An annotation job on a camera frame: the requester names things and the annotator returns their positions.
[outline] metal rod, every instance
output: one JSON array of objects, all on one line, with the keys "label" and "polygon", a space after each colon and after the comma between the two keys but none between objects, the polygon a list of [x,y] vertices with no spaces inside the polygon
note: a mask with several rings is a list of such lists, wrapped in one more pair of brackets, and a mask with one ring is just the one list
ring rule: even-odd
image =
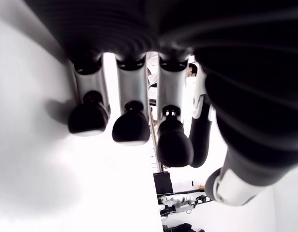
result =
[{"label": "metal rod", "polygon": [[155,153],[155,160],[157,161],[158,172],[161,173],[164,170],[163,170],[163,164],[161,164],[158,161],[158,158],[157,158],[157,151],[158,151],[157,143],[158,143],[158,139],[157,139],[157,136],[156,136],[156,133],[155,133],[154,125],[153,125],[153,116],[152,116],[152,111],[151,111],[150,106],[149,106],[149,120],[150,120],[150,128],[151,128],[151,133],[152,133],[152,141],[153,141],[153,148],[154,148],[154,153]]}]

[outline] robotic hand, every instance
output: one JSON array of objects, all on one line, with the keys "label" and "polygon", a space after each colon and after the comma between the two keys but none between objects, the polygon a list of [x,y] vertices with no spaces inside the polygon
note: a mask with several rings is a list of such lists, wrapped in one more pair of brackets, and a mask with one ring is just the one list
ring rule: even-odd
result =
[{"label": "robotic hand", "polygon": [[[110,107],[102,53],[117,57],[121,117],[113,139],[149,139],[144,54],[158,51],[158,158],[167,166],[206,160],[210,108],[228,145],[207,195],[243,205],[298,165],[298,1],[26,0],[74,64],[80,105],[71,133],[105,130]],[[178,17],[189,12],[189,17]],[[206,73],[196,86],[190,138],[181,123],[187,56]],[[128,124],[134,125],[131,131]]]}]

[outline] white surface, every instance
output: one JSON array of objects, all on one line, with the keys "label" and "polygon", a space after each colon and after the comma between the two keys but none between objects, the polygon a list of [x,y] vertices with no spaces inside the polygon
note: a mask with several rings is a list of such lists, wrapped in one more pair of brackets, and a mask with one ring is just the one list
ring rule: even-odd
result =
[{"label": "white surface", "polygon": [[[111,139],[119,116],[114,56],[106,54],[104,62],[112,107],[106,132],[86,138],[70,135],[65,123],[75,106],[72,77],[54,56],[55,49],[49,53],[18,31],[30,26],[20,25],[23,15],[14,19],[17,27],[6,19],[17,17],[13,11],[25,6],[17,1],[19,6],[5,7],[16,2],[4,2],[0,1],[0,232],[160,231],[150,154]],[[141,213],[130,207],[134,194],[146,199]]]},{"label": "white surface", "polygon": [[298,167],[274,186],[276,232],[298,232]]}]

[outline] white wall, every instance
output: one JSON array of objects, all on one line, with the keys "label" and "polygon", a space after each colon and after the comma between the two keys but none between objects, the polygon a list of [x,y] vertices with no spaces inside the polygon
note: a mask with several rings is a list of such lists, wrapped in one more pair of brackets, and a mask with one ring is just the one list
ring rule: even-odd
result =
[{"label": "white wall", "polygon": [[[106,132],[70,135],[72,76],[51,35],[34,25],[23,2],[0,0],[0,232],[159,231],[150,155],[111,139],[119,116],[113,55],[105,56]],[[146,199],[141,207],[135,195]]]}]

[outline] person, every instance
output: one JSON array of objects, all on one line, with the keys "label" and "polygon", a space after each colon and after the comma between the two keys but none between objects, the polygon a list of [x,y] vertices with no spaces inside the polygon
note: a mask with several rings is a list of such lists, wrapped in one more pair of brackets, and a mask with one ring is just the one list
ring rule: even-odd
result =
[{"label": "person", "polygon": [[[150,87],[157,87],[159,55],[157,52],[147,52],[148,83]],[[189,63],[187,77],[196,76],[197,66]]]},{"label": "person", "polygon": [[197,66],[195,64],[190,63],[188,69],[188,77],[196,76],[197,74]]}]

